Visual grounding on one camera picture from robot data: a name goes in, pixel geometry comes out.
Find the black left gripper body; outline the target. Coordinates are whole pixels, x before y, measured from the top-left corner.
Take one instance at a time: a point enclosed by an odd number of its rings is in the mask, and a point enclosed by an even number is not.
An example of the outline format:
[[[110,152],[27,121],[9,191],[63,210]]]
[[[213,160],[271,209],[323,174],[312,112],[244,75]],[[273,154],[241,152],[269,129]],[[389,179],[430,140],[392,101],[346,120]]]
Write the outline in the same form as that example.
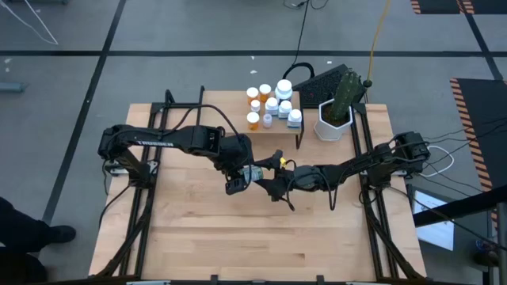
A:
[[[221,138],[219,156],[216,158],[216,169],[219,171],[236,171],[248,164],[252,157],[251,140],[247,135]]]

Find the black mat striped edge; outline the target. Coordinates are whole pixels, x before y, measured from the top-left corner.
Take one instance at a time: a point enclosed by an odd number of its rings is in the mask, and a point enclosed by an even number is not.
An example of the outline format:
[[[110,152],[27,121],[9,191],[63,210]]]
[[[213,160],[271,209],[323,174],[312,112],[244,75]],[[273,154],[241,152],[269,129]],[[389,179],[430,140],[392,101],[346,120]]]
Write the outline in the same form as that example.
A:
[[[410,0],[416,14],[507,14],[507,0]]]
[[[451,91],[484,191],[507,184],[507,81],[451,78]]]

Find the monitor screen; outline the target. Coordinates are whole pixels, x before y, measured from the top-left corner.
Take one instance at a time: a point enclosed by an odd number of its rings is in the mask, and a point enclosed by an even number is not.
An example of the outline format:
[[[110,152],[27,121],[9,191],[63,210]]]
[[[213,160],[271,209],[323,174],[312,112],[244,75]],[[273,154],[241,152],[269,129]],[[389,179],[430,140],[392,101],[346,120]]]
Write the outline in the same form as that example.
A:
[[[444,199],[423,192],[420,188],[411,187],[412,212],[417,214],[428,210],[429,208],[439,207],[447,203]],[[417,238],[431,245],[435,245],[448,251],[454,250],[454,232],[455,225],[452,222],[445,221],[428,226],[419,226],[416,228]]]

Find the green caffeine bottle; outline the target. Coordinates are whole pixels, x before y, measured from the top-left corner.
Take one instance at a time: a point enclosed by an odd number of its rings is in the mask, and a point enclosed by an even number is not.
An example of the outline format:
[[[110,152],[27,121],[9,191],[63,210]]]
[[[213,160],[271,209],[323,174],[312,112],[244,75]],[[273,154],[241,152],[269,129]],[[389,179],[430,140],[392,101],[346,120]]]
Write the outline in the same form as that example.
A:
[[[245,178],[247,183],[251,183],[254,181],[258,181],[264,178],[264,173],[261,167],[258,166],[257,171],[239,171],[243,177]]]

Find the white planter pot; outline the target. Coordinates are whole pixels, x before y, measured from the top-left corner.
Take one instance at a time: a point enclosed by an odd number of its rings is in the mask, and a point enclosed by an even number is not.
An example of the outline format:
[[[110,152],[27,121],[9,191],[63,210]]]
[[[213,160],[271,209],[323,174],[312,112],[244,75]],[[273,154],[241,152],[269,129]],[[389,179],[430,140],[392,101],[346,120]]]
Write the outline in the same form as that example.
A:
[[[334,99],[330,99],[321,103],[318,106],[318,119],[314,125],[314,132],[321,141],[333,142],[338,141],[344,133],[346,133],[353,122],[354,111],[352,107],[348,107],[348,111],[344,118],[344,123],[340,123],[339,126],[334,126],[324,120],[324,108],[329,107],[334,102]]]

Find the wooden shelf black metal legs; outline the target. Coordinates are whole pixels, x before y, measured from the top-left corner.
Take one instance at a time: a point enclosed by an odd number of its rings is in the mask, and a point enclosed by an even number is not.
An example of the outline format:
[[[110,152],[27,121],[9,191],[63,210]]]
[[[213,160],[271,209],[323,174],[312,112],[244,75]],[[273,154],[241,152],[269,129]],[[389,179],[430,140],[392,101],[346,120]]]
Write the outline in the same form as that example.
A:
[[[265,103],[261,102],[261,110],[258,112],[260,116],[259,128],[251,131],[248,128],[246,116],[250,110],[250,104],[247,101],[246,91],[227,91],[227,90],[201,90],[200,102],[203,105],[214,105],[229,119],[233,127],[238,133],[243,134],[266,134],[266,135],[294,135],[295,146],[300,148],[300,144],[304,134],[304,119],[299,129],[287,127],[287,120],[280,120],[278,116],[273,116],[273,125],[271,128],[264,128],[262,124],[263,115],[265,114]],[[299,109],[303,115],[302,107],[299,102],[299,93],[295,92],[292,96],[292,107]]]

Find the black barrier bar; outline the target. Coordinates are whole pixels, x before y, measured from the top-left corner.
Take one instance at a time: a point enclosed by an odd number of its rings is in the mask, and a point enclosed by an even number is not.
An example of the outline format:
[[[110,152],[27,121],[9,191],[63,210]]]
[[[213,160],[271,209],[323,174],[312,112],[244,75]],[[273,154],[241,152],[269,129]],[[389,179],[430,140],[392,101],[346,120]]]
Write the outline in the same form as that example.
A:
[[[507,184],[488,192],[418,212],[413,215],[414,224],[416,227],[419,227],[462,218],[479,212],[489,211],[496,208],[497,204],[502,202],[507,202]]]

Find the green cactus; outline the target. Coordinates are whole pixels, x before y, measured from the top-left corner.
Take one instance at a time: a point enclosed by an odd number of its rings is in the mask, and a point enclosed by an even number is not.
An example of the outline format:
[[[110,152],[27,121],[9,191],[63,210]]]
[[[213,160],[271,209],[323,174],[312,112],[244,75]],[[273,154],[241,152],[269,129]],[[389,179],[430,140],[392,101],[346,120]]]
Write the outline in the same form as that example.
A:
[[[360,87],[360,75],[353,69],[348,69],[342,75],[337,91],[334,94],[334,102],[330,111],[332,121],[339,121],[345,116]]]

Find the person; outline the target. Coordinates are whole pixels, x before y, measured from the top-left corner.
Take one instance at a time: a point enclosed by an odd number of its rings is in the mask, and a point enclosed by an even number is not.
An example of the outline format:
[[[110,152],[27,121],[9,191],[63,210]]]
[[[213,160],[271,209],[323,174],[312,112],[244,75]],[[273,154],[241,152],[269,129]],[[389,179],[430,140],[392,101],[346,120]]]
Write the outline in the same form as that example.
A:
[[[0,197],[0,285],[47,282],[47,270],[33,254],[75,237],[74,227],[49,226]]]

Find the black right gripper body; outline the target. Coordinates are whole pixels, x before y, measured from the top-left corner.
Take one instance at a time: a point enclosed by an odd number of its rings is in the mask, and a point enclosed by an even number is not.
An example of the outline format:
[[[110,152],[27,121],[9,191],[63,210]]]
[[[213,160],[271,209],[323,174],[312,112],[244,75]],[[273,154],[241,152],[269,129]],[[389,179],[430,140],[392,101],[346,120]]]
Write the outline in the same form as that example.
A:
[[[315,192],[322,188],[323,179],[320,169],[315,166],[301,165],[295,167],[288,188],[305,192]]]

